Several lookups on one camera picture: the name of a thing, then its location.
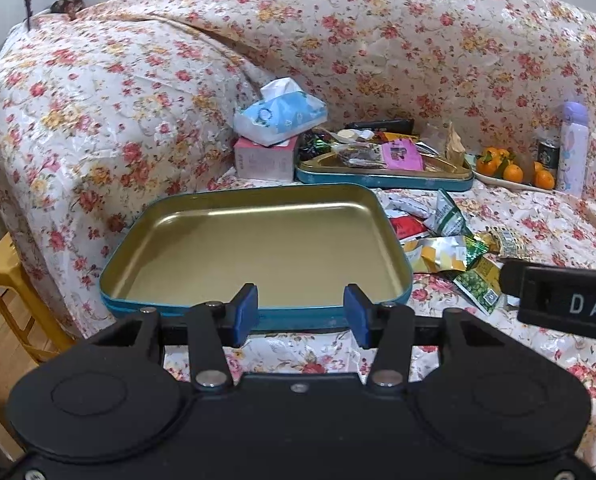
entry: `blue gripper pad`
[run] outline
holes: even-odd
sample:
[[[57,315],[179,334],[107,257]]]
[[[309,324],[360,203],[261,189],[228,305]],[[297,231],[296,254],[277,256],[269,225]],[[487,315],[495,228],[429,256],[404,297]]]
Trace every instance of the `blue gripper pad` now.
[[[347,324],[362,348],[368,348],[369,345],[369,326],[367,324],[367,312],[363,306],[363,300],[366,297],[360,298],[359,295],[354,291],[360,289],[357,285],[345,286],[345,293],[342,299],[342,305],[345,309],[345,316],[347,317]]]
[[[257,286],[252,286],[246,296],[236,305],[236,319],[233,323],[233,339],[239,347],[247,340],[247,336],[258,324]]]

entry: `purple bottle cap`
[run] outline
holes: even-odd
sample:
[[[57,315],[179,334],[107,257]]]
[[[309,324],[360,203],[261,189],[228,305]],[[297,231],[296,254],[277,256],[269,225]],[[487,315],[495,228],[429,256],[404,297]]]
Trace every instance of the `purple bottle cap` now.
[[[562,121],[565,123],[587,126],[587,123],[589,122],[587,107],[573,101],[566,102],[562,108]]]

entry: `white plate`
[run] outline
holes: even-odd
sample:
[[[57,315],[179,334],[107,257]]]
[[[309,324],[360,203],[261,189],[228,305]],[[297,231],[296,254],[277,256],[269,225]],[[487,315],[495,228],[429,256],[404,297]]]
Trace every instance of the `white plate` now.
[[[507,189],[513,189],[515,191],[537,191],[539,193],[553,194],[553,189],[540,189],[540,187],[529,186],[528,184],[518,184],[517,182],[509,182],[508,180],[494,178],[492,176],[487,176],[483,175],[482,173],[478,173],[478,171],[474,169],[476,167],[475,156],[467,155],[465,158],[472,167],[473,174],[476,176],[476,178],[479,181],[484,182],[485,184],[489,184],[489,186],[506,187]]]

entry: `plate of oranges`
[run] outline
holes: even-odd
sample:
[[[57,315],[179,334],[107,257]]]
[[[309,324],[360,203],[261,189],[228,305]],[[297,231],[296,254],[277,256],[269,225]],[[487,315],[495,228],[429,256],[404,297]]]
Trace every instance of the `plate of oranges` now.
[[[518,158],[512,150],[506,148],[490,146],[479,155],[468,157],[468,162],[472,165],[476,177],[492,186],[546,193],[553,192],[556,186],[553,175],[545,170],[540,162],[534,161],[534,167],[527,168],[526,164],[518,163]]]

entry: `red snack bag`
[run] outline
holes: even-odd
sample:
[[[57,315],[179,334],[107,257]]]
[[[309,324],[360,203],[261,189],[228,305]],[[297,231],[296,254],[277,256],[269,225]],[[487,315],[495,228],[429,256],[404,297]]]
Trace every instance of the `red snack bag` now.
[[[399,216],[389,218],[398,240],[415,240],[429,235],[429,231],[423,223],[414,216]]]

